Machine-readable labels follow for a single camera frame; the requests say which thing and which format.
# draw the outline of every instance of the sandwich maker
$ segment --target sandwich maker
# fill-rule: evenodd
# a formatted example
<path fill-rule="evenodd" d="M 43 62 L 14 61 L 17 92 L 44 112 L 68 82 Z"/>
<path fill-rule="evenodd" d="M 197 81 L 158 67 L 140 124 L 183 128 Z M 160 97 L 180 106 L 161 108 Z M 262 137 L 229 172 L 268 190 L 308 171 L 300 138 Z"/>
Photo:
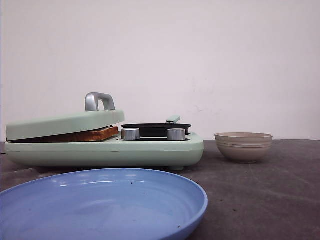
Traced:
<path fill-rule="evenodd" d="M 99 110 L 99 100 L 104 110 Z M 196 164 L 204 151 L 203 139 L 189 132 L 191 125 L 177 124 L 179 119 L 175 115 L 167 123 L 126 124 L 100 141 L 41 142 L 49 136 L 111 128 L 125 120 L 109 94 L 91 92 L 85 97 L 85 112 L 7 124 L 5 152 L 11 161 L 28 166 L 163 166 L 179 171 Z"/>

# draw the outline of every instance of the silver knob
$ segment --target silver knob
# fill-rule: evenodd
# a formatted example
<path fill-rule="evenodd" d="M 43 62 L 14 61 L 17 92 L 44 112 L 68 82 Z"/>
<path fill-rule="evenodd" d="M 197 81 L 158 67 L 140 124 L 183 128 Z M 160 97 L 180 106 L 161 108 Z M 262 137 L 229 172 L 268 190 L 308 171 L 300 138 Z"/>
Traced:
<path fill-rule="evenodd" d="M 184 141 L 186 140 L 186 130 L 183 128 L 168 129 L 167 137 L 169 141 Z"/>
<path fill-rule="evenodd" d="M 121 131 L 121 139 L 129 140 L 139 140 L 140 139 L 140 129 L 139 128 L 124 128 Z"/>

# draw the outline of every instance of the ceramic bowl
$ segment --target ceramic bowl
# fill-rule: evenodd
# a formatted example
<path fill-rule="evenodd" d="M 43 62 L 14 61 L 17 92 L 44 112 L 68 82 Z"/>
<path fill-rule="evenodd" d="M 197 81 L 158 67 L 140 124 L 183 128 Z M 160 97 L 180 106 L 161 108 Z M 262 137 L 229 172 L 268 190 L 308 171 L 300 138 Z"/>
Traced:
<path fill-rule="evenodd" d="M 219 151 L 227 159 L 251 164 L 266 155 L 271 148 L 271 134 L 254 132 L 222 132 L 215 135 Z"/>

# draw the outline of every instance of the pan handle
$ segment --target pan handle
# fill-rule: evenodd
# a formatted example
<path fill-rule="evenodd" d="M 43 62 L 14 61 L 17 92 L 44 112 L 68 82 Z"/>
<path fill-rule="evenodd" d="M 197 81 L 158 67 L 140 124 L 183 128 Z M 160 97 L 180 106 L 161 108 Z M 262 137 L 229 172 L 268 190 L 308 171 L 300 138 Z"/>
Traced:
<path fill-rule="evenodd" d="M 169 118 L 167 118 L 166 123 L 167 124 L 175 124 L 181 119 L 179 115 L 172 115 Z"/>
<path fill-rule="evenodd" d="M 112 96 L 100 92 L 89 92 L 85 96 L 85 111 L 99 111 L 98 100 L 101 100 L 103 102 L 105 111 L 116 110 Z"/>

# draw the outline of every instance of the gray table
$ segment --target gray table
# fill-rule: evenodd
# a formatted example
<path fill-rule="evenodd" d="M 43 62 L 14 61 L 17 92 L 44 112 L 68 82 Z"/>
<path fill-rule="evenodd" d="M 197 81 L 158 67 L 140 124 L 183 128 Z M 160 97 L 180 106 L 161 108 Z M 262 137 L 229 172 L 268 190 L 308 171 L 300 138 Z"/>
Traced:
<path fill-rule="evenodd" d="M 30 168 L 5 154 L 0 164 L 1 191 L 89 169 Z M 260 162 L 237 164 L 207 140 L 202 160 L 175 173 L 198 182 L 209 199 L 203 221 L 188 240 L 320 240 L 320 141 L 275 140 Z"/>

